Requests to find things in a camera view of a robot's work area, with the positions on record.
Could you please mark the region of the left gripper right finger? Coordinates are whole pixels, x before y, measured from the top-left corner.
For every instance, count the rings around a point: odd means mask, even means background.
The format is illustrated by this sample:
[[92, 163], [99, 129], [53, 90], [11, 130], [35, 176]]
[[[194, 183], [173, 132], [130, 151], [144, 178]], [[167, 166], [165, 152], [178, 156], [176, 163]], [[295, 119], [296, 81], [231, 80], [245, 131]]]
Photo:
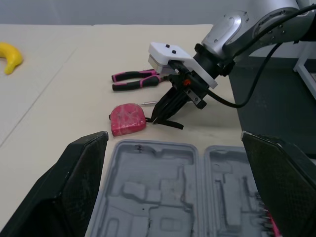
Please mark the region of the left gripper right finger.
[[295, 144], [243, 131], [257, 190], [284, 237], [316, 235], [316, 165]]

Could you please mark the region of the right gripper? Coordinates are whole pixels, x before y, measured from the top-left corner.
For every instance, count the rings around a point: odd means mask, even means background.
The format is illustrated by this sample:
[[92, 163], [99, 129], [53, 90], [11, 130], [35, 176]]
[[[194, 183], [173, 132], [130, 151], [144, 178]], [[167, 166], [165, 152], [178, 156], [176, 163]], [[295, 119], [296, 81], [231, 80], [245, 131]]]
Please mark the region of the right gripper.
[[183, 62], [170, 61], [170, 67], [177, 73], [170, 78], [172, 86], [185, 94], [198, 109], [202, 110], [206, 106], [203, 98], [206, 95], [204, 89], [207, 89], [207, 86], [194, 78]]

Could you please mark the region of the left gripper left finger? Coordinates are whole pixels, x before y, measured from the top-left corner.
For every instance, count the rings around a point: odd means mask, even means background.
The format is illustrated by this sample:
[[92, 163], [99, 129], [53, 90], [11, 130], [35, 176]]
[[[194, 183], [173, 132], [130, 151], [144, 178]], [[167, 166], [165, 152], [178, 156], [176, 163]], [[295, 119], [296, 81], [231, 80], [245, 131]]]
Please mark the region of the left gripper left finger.
[[108, 133], [70, 143], [57, 162], [32, 186], [2, 237], [83, 237], [96, 203]]

